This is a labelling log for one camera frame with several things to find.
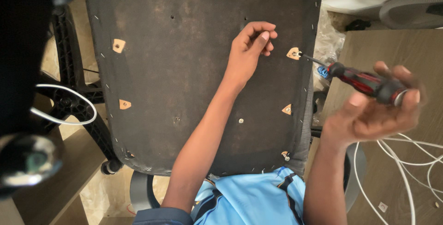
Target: red and black screwdriver handle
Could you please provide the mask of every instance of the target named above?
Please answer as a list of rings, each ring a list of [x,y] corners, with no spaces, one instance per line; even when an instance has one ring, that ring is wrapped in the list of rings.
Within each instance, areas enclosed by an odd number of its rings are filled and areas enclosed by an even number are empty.
[[[339,62],[329,65],[328,74],[338,77],[358,92],[374,97],[377,102],[383,104],[401,106],[403,96],[407,92],[407,88],[396,79],[387,79],[380,75],[345,67]]]

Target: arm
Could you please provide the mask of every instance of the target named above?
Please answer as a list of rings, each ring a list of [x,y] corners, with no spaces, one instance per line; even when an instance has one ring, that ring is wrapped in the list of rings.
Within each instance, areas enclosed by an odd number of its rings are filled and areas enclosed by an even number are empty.
[[[343,162],[350,144],[385,138],[418,123],[420,107],[426,102],[423,85],[403,66],[394,67],[391,73],[383,62],[377,62],[374,70],[385,77],[399,79],[411,90],[398,108],[377,103],[357,92],[328,117],[306,183],[303,203],[306,224],[347,223]]]
[[[234,39],[223,80],[202,120],[175,160],[162,207],[191,212],[197,192],[219,148],[235,98],[254,73],[259,55],[268,56],[274,48],[269,41],[269,38],[277,37],[274,29],[274,24],[251,22]]]

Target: hand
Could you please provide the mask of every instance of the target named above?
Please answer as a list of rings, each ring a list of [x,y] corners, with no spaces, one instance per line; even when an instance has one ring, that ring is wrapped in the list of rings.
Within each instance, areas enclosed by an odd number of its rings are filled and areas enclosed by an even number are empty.
[[[400,65],[390,71],[384,62],[377,62],[374,70],[381,76],[397,78],[410,89],[404,95],[401,107],[380,104],[356,92],[344,102],[340,110],[328,117],[323,126],[321,143],[346,148],[354,142],[405,132],[418,124],[420,108],[427,98],[423,84]]]
[[[240,88],[254,74],[260,54],[269,56],[274,49],[270,38],[277,37],[275,25],[268,22],[251,22],[232,41],[224,80]]]

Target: blue cable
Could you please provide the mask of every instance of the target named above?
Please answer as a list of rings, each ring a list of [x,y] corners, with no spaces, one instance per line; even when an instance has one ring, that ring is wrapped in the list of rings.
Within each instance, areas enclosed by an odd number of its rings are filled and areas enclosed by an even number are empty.
[[[317,68],[317,72],[326,79],[328,77],[328,70],[324,66],[320,66]]]

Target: plastic bag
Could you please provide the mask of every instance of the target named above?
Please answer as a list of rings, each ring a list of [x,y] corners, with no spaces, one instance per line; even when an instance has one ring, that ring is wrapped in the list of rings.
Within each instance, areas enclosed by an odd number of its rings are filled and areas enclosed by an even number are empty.
[[[317,37],[315,38],[314,58],[327,64],[336,62],[343,49],[345,37],[345,34],[338,32],[332,26],[328,12],[322,5],[318,19]],[[314,63],[314,75],[320,79],[322,85],[329,86],[329,81],[318,72],[319,66]]]

